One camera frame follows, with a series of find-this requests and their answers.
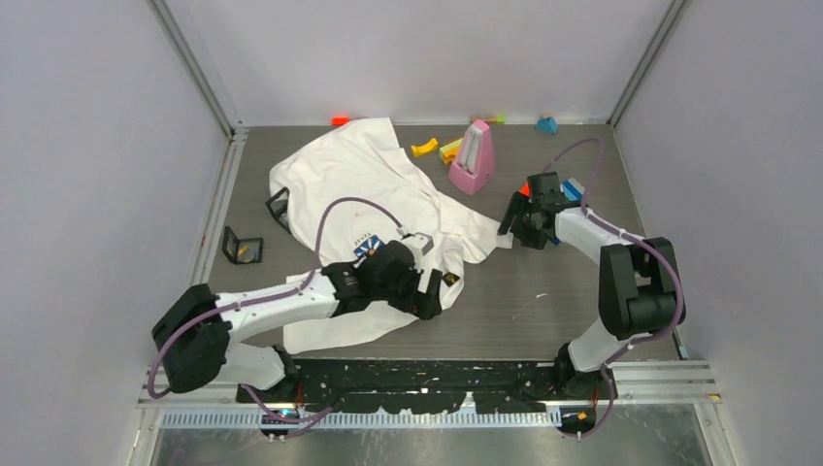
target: toy block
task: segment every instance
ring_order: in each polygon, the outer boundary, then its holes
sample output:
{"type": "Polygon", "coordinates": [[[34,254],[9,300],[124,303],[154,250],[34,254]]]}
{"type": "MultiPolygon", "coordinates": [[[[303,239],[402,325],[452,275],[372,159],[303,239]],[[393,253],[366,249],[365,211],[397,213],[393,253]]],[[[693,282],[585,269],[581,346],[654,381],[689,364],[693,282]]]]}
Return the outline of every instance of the toy block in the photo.
{"type": "Polygon", "coordinates": [[[433,152],[433,151],[437,150],[437,148],[438,148],[437,139],[432,138],[432,139],[429,140],[428,143],[426,143],[422,146],[411,146],[411,153],[414,155],[414,157],[421,157],[421,156],[423,156],[423,155],[425,155],[429,152],[433,152]]]}

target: blue toy block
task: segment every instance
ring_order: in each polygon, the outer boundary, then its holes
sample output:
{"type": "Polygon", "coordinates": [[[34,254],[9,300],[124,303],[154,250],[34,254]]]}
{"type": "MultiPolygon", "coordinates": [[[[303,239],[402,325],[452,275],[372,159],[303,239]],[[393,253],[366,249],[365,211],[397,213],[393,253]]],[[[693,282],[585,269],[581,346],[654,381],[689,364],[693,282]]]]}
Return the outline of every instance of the blue toy block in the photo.
{"type": "Polygon", "coordinates": [[[536,124],[535,127],[544,133],[554,134],[557,132],[557,120],[554,119],[554,116],[541,118],[538,120],[538,124],[536,124]]]}

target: metal floor panel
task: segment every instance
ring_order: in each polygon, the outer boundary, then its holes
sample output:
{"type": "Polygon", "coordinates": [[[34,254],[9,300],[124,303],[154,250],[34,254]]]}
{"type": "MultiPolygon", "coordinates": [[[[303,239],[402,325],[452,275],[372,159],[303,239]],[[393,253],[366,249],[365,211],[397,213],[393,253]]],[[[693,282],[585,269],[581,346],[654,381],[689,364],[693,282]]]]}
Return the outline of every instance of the metal floor panel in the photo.
{"type": "Polygon", "coordinates": [[[580,443],[572,438],[563,438],[552,427],[322,430],[293,441],[275,441],[271,444],[262,438],[259,430],[254,429],[162,429],[152,464],[711,464],[695,409],[691,405],[617,406],[609,425],[580,443]]]}

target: small photo frame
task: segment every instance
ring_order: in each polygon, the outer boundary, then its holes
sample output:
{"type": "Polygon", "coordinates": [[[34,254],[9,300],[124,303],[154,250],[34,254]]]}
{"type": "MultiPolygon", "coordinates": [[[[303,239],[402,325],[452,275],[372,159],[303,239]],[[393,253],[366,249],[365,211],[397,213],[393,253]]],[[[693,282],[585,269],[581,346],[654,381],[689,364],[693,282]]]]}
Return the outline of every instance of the small photo frame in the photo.
{"type": "Polygon", "coordinates": [[[223,228],[223,254],[235,265],[260,263],[263,261],[263,238],[241,240],[226,225],[223,228]]]}

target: blue sticker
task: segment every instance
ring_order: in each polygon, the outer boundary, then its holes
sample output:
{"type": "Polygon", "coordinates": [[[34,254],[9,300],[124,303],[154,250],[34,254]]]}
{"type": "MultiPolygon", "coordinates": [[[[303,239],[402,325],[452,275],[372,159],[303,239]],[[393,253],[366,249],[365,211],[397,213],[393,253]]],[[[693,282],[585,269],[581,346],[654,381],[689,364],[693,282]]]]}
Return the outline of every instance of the blue sticker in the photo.
{"type": "Polygon", "coordinates": [[[382,246],[384,246],[384,243],[378,238],[378,235],[372,235],[366,241],[360,243],[360,246],[354,250],[354,255],[358,258],[364,255],[374,255],[382,246]]]}

